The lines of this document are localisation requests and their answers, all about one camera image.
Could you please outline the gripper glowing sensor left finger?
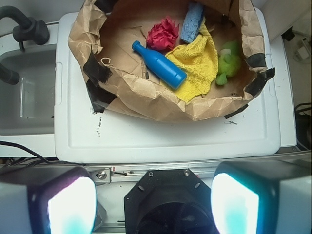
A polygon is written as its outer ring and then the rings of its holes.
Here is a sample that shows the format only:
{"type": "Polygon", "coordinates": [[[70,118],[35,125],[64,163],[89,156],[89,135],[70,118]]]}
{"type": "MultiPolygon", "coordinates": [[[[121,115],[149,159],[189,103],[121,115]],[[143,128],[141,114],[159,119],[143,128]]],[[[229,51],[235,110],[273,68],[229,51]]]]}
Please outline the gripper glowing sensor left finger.
{"type": "Polygon", "coordinates": [[[97,192],[81,166],[2,167],[2,234],[90,234],[97,192]]]}

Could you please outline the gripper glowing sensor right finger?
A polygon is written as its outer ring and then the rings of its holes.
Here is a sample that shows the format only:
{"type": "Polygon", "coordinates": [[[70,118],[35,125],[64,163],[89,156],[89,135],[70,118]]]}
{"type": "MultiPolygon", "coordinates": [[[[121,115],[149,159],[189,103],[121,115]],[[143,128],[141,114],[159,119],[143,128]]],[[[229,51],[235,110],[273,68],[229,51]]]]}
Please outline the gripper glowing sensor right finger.
{"type": "Polygon", "coordinates": [[[212,180],[211,209],[221,234],[310,234],[312,164],[221,162],[212,180]]]}

